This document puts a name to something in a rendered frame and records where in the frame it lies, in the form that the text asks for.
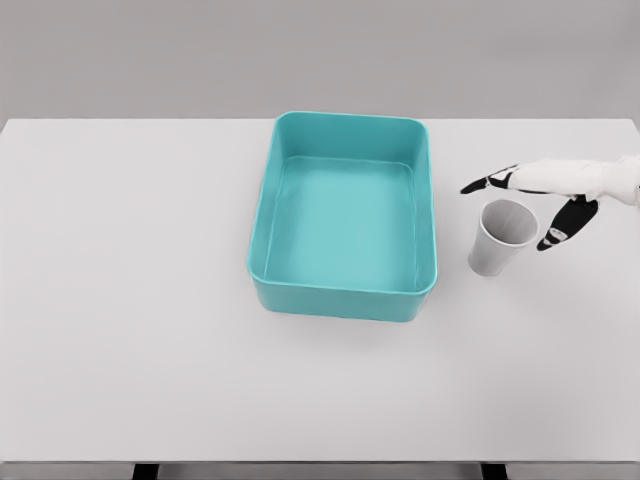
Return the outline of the white paper cup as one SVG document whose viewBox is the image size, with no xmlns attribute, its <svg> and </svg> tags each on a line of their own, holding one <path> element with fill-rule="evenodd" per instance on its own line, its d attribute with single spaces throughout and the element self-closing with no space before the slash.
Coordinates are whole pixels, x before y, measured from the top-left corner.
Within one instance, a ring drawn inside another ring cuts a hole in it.
<svg viewBox="0 0 640 480">
<path fill-rule="evenodd" d="M 486 203 L 468 255 L 470 268 L 484 277 L 496 276 L 514 256 L 531 244 L 538 220 L 525 205 L 507 199 Z"/>
</svg>

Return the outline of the teal rectangular plastic basket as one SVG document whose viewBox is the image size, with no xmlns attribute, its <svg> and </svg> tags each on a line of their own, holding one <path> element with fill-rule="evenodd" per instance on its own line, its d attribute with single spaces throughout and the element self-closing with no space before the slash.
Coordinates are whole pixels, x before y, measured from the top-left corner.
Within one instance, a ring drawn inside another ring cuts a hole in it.
<svg viewBox="0 0 640 480">
<path fill-rule="evenodd" d="M 438 276 L 427 127 L 406 117 L 280 115 L 246 265 L 270 311 L 413 320 Z"/>
</svg>

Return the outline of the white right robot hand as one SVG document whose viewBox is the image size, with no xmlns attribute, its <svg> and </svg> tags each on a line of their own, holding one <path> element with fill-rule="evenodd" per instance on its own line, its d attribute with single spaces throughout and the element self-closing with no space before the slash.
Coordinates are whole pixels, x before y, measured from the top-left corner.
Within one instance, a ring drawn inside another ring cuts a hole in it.
<svg viewBox="0 0 640 480">
<path fill-rule="evenodd" d="M 553 218 L 536 249 L 548 250 L 582 230 L 598 213 L 604 196 L 622 203 L 628 199 L 623 182 L 610 162 L 593 160 L 538 160 L 481 177 L 460 190 L 463 195 L 487 187 L 529 194 L 556 194 L 568 201 Z"/>
</svg>

